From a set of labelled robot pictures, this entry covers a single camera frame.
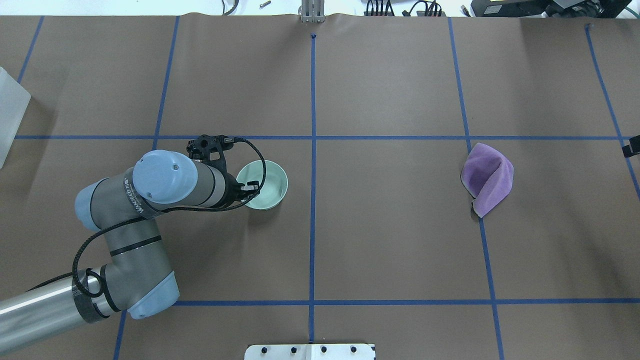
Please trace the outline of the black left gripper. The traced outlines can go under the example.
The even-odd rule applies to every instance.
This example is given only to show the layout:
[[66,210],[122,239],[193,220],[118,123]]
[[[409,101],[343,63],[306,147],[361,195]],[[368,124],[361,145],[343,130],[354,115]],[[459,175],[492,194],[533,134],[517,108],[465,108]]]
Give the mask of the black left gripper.
[[226,205],[251,201],[259,194],[259,181],[238,182],[230,173],[226,173]]

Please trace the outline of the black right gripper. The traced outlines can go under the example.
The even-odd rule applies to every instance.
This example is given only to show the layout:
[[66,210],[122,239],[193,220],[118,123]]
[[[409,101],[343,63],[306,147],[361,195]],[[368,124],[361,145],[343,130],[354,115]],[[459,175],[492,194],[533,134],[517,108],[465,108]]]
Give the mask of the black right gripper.
[[640,135],[630,137],[628,143],[622,146],[622,155],[631,158],[640,155]]

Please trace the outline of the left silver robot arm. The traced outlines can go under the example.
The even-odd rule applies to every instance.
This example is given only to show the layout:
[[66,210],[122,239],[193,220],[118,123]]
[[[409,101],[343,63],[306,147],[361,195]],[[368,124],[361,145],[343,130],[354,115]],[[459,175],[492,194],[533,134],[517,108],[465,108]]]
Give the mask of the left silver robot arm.
[[85,187],[75,212],[94,234],[78,249],[69,275],[2,301],[1,353],[125,310],[144,319],[174,305],[178,282],[156,219],[171,211],[228,211],[262,186],[237,183],[205,162],[158,149],[124,173]]

